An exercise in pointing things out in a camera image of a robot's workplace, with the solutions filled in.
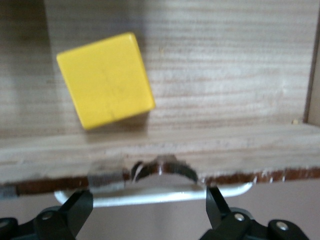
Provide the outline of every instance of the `screw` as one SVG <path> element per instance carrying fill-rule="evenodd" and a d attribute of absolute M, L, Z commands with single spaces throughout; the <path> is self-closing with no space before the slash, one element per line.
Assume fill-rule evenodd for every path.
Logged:
<path fill-rule="evenodd" d="M 9 220 L 5 219 L 3 221 L 0 221 L 0 229 L 4 228 L 5 226 L 7 226 L 9 224 Z"/>
<path fill-rule="evenodd" d="M 237 220 L 240 221 L 240 222 L 242 222 L 243 220 L 245 220 L 245 217 L 244 217 L 242 214 L 240 214 L 240 213 L 236 213 L 236 214 L 234 215 L 234 218 L 237 219 Z"/>
<path fill-rule="evenodd" d="M 287 231 L 289 229 L 288 225 L 285 224 L 283 221 L 277 221 L 276 226 L 283 231 Z"/>
<path fill-rule="evenodd" d="M 48 220 L 53 216 L 53 212 L 52 211 L 47 211 L 45 213 L 42 214 L 41 219 L 42 220 Z"/>

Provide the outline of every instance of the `wood grain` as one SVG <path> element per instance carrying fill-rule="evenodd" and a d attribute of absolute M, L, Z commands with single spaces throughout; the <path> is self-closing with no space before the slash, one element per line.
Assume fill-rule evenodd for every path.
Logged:
<path fill-rule="evenodd" d="M 99 178 L 106 185 L 130 179 L 124 174 L 138 161 L 168 154 L 194 170 L 199 183 L 234 174 L 269 180 L 274 173 L 277 179 L 288 170 L 312 176 L 309 171 L 320 169 L 320 128 L 305 124 L 10 138 L 1 139 L 0 146 L 4 185 L 66 176 Z"/>
<path fill-rule="evenodd" d="M 0 3 L 0 136 L 86 134 L 56 54 L 131 31 L 157 108 L 94 132 L 302 120 L 318 0 Z"/>
<path fill-rule="evenodd" d="M 311 98 L 308 114 L 308 123 L 320 126 L 320 47 L 317 48 L 314 76 L 312 78 Z"/>
<path fill-rule="evenodd" d="M 0 193 L 125 181 L 137 161 L 167 154 L 203 184 L 319 177 L 320 129 L 298 124 L 318 9 L 318 0 L 0 1 Z M 128 31 L 157 107 L 84 131 L 56 55 Z"/>

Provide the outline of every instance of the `yellow cube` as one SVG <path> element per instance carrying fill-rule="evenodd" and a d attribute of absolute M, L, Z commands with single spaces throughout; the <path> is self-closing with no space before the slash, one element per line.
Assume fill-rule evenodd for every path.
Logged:
<path fill-rule="evenodd" d="M 84 129 L 156 106 L 133 33 L 61 52 L 57 61 Z"/>

